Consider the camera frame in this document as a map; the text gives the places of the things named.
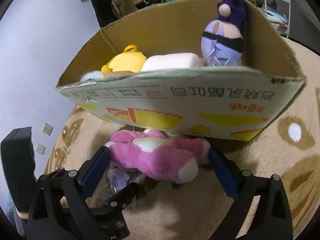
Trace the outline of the wall socket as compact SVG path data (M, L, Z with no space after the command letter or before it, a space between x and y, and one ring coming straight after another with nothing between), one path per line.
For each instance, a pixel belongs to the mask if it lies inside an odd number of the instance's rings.
M44 155L46 147L41 145L41 144L37 144L35 147L35 152L41 155Z
M53 131L53 127L50 126L49 124L45 123L43 126L43 129L42 129L42 133L50 136L52 131Z

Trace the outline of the open cardboard box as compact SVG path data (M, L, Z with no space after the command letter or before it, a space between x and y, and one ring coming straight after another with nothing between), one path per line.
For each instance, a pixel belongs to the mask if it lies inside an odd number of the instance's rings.
M103 119L164 132L249 141L274 122L306 84L295 53L265 16L247 4L238 66L188 68L157 60L158 70L82 80L135 45L147 57L194 53L217 16L217 0L153 5L100 29L61 75L56 90Z

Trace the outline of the yellow plush toy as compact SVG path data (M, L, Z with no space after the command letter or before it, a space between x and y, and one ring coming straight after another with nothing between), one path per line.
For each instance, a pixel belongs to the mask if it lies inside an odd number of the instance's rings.
M125 47L124 51L101 68L102 73L133 72L138 73L147 57L134 44Z

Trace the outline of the white fluffy bee plush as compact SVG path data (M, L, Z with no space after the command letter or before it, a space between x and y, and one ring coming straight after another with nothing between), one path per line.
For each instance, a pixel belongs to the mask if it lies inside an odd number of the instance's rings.
M84 82L87 80L97 80L97 79L103 79L103 73L100 70L95 70L91 72L87 72L86 74L82 75L80 78L80 82Z

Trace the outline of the beige coat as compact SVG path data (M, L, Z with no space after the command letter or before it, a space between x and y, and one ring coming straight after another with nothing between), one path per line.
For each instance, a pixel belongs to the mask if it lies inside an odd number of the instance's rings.
M117 19L138 11L150 4L150 0L109 0L111 10Z

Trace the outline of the pink swirl roll plush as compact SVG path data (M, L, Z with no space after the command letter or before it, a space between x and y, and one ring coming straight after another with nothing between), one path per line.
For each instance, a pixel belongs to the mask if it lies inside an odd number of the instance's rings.
M154 55L144 62L141 72L164 69L181 69L202 67L200 58L194 53L173 53Z

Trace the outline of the white rolling cart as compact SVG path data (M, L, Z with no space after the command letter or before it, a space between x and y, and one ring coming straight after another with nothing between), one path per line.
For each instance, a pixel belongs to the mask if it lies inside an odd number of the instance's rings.
M291 0L264 0L261 8L272 27L286 38L291 28Z

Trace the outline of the small purple keychain toy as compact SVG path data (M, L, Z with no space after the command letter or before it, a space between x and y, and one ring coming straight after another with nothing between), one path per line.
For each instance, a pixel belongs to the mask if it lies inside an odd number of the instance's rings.
M112 194L116 194L122 189L124 189L129 183L135 181L140 172L136 171L126 171L119 168L112 168L108 173L109 186Z

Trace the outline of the pink plush toy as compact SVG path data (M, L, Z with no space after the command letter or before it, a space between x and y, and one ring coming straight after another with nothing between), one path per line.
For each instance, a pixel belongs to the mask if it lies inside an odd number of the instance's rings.
M167 137L156 129L122 129L112 133L105 146L110 150L111 162L120 169L139 170L152 179L178 184L196 178L211 148L205 139Z

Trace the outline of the beige patterned carpet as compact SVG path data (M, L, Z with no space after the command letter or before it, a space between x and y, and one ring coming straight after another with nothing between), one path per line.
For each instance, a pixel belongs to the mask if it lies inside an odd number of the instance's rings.
M319 207L319 56L294 41L287 43L308 79L300 96L252 141L212 140L212 144L255 176L281 176L297 236ZM121 125L76 107L45 172L78 169L119 129ZM208 239L233 202L208 166L202 166L191 183L148 180L145 187L145 197L124 211L130 239Z

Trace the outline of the wall socket lower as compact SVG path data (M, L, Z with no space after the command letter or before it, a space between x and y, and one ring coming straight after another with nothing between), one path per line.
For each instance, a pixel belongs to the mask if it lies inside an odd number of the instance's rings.
M41 144L37 144L35 147L35 152L41 155L44 155L46 147L41 145Z

